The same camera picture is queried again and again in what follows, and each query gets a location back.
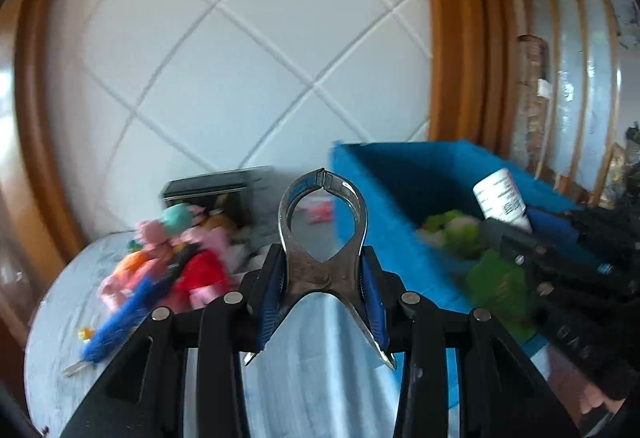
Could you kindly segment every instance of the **red plush toy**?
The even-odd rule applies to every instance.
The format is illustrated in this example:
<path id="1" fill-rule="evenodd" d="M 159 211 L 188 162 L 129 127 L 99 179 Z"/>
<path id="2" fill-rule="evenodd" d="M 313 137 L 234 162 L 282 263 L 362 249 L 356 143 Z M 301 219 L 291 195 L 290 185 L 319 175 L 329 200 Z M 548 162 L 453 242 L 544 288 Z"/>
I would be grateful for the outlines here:
<path id="1" fill-rule="evenodd" d="M 232 285 L 224 262 L 210 250 L 203 250 L 189 260 L 173 290 L 187 296 L 197 309 L 232 290 Z"/>

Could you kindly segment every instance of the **blue box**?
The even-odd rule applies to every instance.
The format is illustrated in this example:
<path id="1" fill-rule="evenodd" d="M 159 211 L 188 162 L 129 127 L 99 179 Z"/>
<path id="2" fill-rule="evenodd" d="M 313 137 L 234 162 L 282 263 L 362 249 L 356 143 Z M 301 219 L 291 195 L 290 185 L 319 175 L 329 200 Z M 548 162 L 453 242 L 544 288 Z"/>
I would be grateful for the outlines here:
<path id="1" fill-rule="evenodd" d="M 458 260 L 430 247 L 416 235 L 427 216 L 458 209 L 483 219 L 472 188 L 506 167 L 528 206 L 551 212 L 575 209 L 569 200 L 506 162 L 465 140 L 399 144 L 337 144 L 333 171 L 353 182 L 367 205 L 366 244 L 374 247 L 384 270 L 398 274 L 408 290 L 428 297 L 440 308 L 468 313 L 473 306 L 447 274 Z M 338 240 L 353 234 L 353 218 L 338 200 L 335 209 Z M 545 345 L 542 336 L 522 344 L 529 356 Z M 402 375 L 398 357 L 396 376 Z M 458 403 L 455 354 L 447 351 L 449 406 Z"/>

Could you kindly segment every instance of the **white tiled wall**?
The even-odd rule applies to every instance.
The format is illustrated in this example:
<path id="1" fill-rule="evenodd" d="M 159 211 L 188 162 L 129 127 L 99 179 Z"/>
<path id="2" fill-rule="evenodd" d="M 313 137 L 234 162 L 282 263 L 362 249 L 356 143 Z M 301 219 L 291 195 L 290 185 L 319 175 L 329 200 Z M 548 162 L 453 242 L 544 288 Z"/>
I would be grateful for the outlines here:
<path id="1" fill-rule="evenodd" d="M 428 0 L 54 0 L 50 122 L 91 238 L 158 215 L 172 179 L 345 142 L 421 140 Z"/>

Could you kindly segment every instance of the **white bottle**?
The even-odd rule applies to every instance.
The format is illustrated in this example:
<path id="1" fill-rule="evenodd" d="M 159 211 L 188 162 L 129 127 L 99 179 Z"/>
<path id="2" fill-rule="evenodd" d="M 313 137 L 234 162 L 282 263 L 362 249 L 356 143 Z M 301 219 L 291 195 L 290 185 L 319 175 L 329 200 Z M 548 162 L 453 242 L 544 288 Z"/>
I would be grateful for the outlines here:
<path id="1" fill-rule="evenodd" d="M 508 169 L 500 169 L 480 180 L 474 186 L 474 194 L 485 218 L 495 218 L 532 232 L 526 206 Z"/>

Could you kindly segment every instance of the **metal clamp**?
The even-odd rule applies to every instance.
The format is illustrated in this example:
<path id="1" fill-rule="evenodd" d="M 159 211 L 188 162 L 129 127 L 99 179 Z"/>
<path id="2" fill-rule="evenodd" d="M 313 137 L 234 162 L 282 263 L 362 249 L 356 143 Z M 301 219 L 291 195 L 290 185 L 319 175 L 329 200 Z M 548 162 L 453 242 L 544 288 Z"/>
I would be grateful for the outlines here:
<path id="1" fill-rule="evenodd" d="M 304 196 L 320 189 L 347 203 L 354 220 L 351 239 L 324 262 L 310 256 L 291 233 L 291 218 L 296 205 Z M 360 289 L 360 251 L 367 233 L 367 208 L 355 185 L 325 169 L 301 176 L 282 196 L 278 208 L 278 232 L 287 257 L 287 284 L 279 309 L 281 317 L 305 295 L 312 292 L 329 293 L 347 307 L 380 359 L 395 368 L 395 360 L 380 349 L 366 322 L 367 311 Z"/>

